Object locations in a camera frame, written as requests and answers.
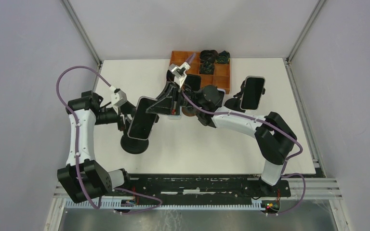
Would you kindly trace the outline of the phone with clear case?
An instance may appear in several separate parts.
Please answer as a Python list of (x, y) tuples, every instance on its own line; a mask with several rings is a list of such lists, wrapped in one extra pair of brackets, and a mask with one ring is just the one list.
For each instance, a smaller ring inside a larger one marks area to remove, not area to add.
[(127, 135), (137, 140), (147, 140), (157, 118), (157, 114), (147, 113), (147, 109), (157, 100), (149, 97), (141, 97), (138, 101), (135, 115), (131, 121)]

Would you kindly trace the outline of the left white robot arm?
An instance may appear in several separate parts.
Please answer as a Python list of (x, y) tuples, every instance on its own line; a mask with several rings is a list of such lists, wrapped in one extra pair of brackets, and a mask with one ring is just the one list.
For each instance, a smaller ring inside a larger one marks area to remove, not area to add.
[(78, 99), (70, 100), (67, 111), (71, 125), (70, 151), (66, 167), (57, 171), (57, 178), (70, 199), (81, 203), (102, 197), (114, 189), (120, 196), (132, 191), (128, 172), (120, 168), (108, 172), (95, 160), (94, 127), (116, 123), (119, 131), (128, 130), (126, 116), (135, 107), (126, 102), (117, 110), (102, 106), (103, 97), (86, 91)]

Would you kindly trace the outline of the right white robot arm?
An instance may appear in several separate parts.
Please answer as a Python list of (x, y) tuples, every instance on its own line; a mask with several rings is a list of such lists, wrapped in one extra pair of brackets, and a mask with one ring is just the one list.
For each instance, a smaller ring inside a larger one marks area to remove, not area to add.
[(199, 122), (212, 128), (225, 128), (256, 140), (265, 164), (259, 178), (259, 191), (272, 196), (278, 191), (278, 183), (286, 168), (288, 155), (297, 145), (303, 150), (297, 137), (284, 119), (276, 112), (265, 116), (248, 115), (222, 105), (224, 92), (214, 85), (192, 90), (183, 89), (168, 82), (154, 103), (146, 107), (148, 114), (173, 116), (177, 108), (190, 107), (196, 111)]

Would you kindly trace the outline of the black phone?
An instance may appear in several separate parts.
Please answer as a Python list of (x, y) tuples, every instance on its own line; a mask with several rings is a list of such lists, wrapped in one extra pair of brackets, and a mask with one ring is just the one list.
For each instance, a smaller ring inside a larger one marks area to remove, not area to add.
[(201, 87), (201, 76), (189, 74), (184, 82), (185, 86), (190, 88), (192, 91), (198, 91)]

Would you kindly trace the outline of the phone with blue case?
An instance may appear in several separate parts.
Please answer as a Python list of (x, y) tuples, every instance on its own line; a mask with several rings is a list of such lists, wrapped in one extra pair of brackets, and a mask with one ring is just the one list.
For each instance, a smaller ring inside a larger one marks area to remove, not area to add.
[(182, 118), (182, 115), (169, 115), (168, 119), (170, 120), (180, 120)]

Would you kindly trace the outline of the brown round phone stand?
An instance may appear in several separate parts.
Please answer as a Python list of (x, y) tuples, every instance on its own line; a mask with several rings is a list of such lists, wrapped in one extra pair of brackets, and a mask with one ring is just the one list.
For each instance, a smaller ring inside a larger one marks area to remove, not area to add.
[(198, 109), (194, 107), (182, 107), (182, 113), (185, 116), (193, 117), (193, 116), (196, 116), (196, 114), (198, 113)]

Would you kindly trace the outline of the black round phone stand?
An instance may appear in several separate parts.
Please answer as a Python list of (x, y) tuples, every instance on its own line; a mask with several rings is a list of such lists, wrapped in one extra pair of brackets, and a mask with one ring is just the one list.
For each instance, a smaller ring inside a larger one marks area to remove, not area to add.
[(122, 149), (130, 154), (142, 154), (149, 146), (149, 140), (137, 140), (123, 135), (120, 140)]

